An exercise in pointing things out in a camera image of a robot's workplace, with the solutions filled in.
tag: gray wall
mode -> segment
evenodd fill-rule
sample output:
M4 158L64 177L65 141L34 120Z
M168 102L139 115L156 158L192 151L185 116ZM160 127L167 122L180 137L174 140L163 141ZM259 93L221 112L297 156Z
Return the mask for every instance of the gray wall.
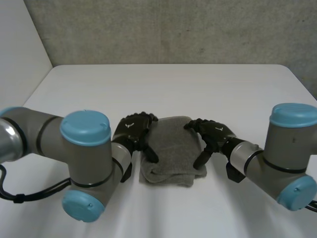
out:
M317 97L316 0L24 0L53 65L276 63Z

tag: white tabletop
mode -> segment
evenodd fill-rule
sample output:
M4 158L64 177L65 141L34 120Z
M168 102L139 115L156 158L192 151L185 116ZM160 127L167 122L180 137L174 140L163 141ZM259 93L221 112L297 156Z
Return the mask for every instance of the white tabletop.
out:
M58 116L97 110L112 129L141 111L213 119L264 147L271 109L284 102L317 106L280 65L66 65L54 68L24 106ZM134 158L132 177L118 186L96 222L70 218L61 206L64 191L24 204L1 200L0 237L316 237L316 213L288 211L248 179L228 180L222 155L212 156L207 177L191 188L139 183L139 155ZM36 192L68 177L67 165L36 155L5 166L4 188L11 193ZM314 158L308 174L317 179Z

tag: folded cloth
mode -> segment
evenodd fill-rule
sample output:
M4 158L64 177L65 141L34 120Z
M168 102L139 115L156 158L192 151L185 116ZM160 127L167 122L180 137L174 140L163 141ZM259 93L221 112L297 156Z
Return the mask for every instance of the folded cloth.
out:
M151 163L142 154L140 182L190 187L195 178L207 175L205 166L199 170L193 167L202 149L198 135L183 128L190 120L189 117L170 117L153 122L147 142L158 155L158 163Z

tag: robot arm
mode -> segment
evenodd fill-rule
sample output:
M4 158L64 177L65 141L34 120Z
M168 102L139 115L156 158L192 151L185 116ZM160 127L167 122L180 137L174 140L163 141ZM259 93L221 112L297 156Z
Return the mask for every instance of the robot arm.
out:
M303 104L279 104L273 108L264 150L236 138L227 126L198 119L193 128L212 152L224 154L228 178L245 177L289 210L306 207L315 197L317 184L307 175L310 155L316 153L317 108ZM196 166L207 160L198 157Z
M0 164L35 153L67 163L70 174L70 179L37 194L13 196L2 189L1 197L22 203L71 185L62 202L65 212L76 220L95 221L119 182L131 176L132 153L139 149L139 141L156 117L142 113L141 118L134 115L130 119L136 123L134 133L123 128L114 133L111 142L109 120L99 112L78 111L65 118L22 107L0 112ZM3 182L5 169L0 166Z

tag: robotic hand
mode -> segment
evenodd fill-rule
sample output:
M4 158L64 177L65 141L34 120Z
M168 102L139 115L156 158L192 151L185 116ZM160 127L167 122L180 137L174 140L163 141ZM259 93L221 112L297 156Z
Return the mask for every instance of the robotic hand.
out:
M192 120L184 126L185 129L193 129L199 133L202 140L206 143L203 152L194 162L194 168L199 169L203 166L213 153L222 152L222 149L229 140L234 140L236 135L225 125L214 120ZM226 165L228 178L235 182L241 182L245 176L232 166L230 160Z
M285 103L276 105L270 116L264 150L235 137L221 123L194 120L184 126L202 136L207 146L195 162L195 168L220 152L228 159L228 178L240 182L245 177L285 208L304 207L317 212L315 180L306 174L311 155L317 154L317 108Z
M131 156L133 151L143 151L151 162L157 163L158 156L146 143L146 135L154 121L158 121L158 118L152 113L145 112L135 113L121 119L112 137L112 144L127 148ZM132 163L129 164L121 182L125 182L131 173Z

